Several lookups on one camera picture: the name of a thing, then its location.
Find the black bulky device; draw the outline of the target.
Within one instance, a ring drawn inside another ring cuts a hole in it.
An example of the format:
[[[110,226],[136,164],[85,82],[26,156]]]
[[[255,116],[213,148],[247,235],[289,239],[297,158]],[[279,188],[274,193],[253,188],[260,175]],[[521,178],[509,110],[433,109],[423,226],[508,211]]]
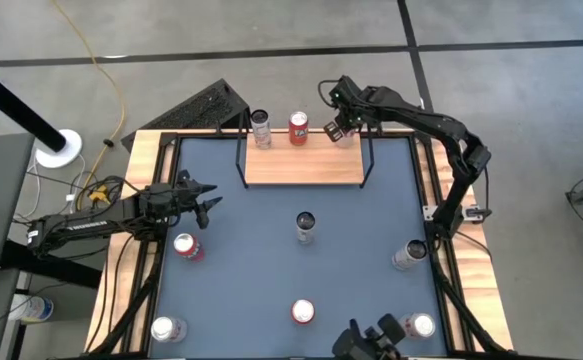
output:
[[[380,332],[371,326],[360,331],[355,319],[349,321],[332,346],[335,360],[400,360],[396,344],[406,338],[405,330],[389,313],[377,322]]]

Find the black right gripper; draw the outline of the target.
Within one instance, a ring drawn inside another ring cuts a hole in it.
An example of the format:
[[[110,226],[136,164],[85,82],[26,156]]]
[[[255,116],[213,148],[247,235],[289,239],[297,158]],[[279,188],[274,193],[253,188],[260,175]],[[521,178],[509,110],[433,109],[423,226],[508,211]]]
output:
[[[373,124],[372,110],[361,98],[361,93],[362,90],[347,75],[342,75],[332,88],[331,100],[338,114],[335,121],[323,127],[331,142],[339,142],[345,137],[342,128],[350,128],[349,136],[354,137],[365,125]]]

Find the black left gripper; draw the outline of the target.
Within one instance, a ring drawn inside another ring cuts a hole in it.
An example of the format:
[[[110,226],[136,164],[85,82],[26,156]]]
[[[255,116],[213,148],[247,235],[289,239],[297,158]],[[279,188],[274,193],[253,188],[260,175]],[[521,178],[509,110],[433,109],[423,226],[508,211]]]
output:
[[[140,213],[155,220],[179,216],[195,207],[196,223],[200,229],[206,229],[210,222],[208,212],[222,201],[222,197],[204,200],[195,206],[195,196],[215,189],[215,185],[199,183],[187,170],[182,170],[178,173],[178,187],[158,183],[140,191]]]

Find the black pole white round base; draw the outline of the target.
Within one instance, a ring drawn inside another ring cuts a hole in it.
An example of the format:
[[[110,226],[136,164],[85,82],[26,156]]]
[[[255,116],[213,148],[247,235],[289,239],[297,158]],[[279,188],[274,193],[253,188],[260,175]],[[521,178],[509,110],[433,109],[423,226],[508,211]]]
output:
[[[0,81],[0,111],[39,142],[35,162],[48,169],[65,167],[82,152],[81,136],[72,129],[56,129]]]

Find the black metal table frame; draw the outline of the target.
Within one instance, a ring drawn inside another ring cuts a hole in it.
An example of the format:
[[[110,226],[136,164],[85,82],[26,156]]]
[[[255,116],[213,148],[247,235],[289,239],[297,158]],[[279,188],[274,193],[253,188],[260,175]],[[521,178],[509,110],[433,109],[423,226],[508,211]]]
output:
[[[210,129],[192,130],[141,130],[136,135],[130,153],[125,178],[136,187],[147,185],[155,173],[161,180],[175,166],[176,135],[185,138],[211,136],[226,140],[236,135],[236,130],[219,134]],[[405,138],[415,151],[415,174],[422,186],[424,203],[433,205],[445,198],[451,187],[451,168],[445,159],[442,144],[426,135],[409,129],[389,129],[385,137]],[[127,233],[114,234],[109,243],[107,270],[101,276],[95,308],[89,326],[85,348],[100,345],[108,328],[115,325],[131,302],[136,281],[144,281],[149,274],[155,255],[153,245],[144,249],[140,244],[127,243]],[[492,261],[486,253],[488,247],[480,224],[465,223],[460,226],[452,241],[437,252],[443,272],[458,288],[467,307],[495,342],[512,349],[513,343],[498,290]]]

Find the red Fanta strawberry can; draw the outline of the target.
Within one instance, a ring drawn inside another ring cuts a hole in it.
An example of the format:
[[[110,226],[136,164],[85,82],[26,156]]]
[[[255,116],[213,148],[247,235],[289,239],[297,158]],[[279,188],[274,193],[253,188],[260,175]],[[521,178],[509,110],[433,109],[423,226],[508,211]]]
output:
[[[290,143],[296,146],[304,145],[308,138],[308,117],[304,112],[297,111],[289,118]]]
[[[189,233],[181,233],[173,240],[175,252],[181,257],[192,261],[199,262],[204,259],[204,248],[200,241]]]
[[[291,318],[300,325],[309,324],[315,317],[315,307],[310,300],[298,299],[291,306]]]

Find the white plastic bottle blue label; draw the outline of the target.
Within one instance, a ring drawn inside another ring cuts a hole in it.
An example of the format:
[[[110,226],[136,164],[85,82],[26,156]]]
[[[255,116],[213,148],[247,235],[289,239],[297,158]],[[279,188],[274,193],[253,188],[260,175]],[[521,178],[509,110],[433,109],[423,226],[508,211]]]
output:
[[[52,300],[24,294],[15,294],[12,299],[8,319],[25,323],[40,323],[46,321],[53,313]]]

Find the wooden shelf with black legs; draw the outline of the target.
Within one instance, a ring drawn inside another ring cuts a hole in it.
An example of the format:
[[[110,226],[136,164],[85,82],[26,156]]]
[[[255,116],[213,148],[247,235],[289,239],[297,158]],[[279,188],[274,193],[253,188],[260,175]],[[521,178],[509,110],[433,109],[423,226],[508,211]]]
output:
[[[339,148],[324,130],[311,129],[304,145],[290,143],[286,129],[271,131],[271,147],[256,146],[250,117],[240,121],[237,135],[237,168],[243,186],[260,185],[355,185],[364,187],[375,165],[371,134],[356,134],[354,144]]]

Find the white slim Celsius can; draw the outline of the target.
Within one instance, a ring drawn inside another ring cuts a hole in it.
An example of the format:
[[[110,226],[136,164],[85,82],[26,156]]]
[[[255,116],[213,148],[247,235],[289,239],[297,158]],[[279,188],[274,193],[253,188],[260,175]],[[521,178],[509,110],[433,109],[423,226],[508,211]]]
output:
[[[308,212],[303,211],[299,213],[296,217],[296,231],[297,239],[301,244],[309,244],[313,241],[313,232],[316,225],[315,216]]]
[[[263,109],[254,110],[250,123],[256,146],[260,149],[269,149],[272,139],[268,113]]]
[[[423,261],[427,255],[427,245],[421,240],[414,239],[396,251],[391,260],[396,269],[404,271]]]

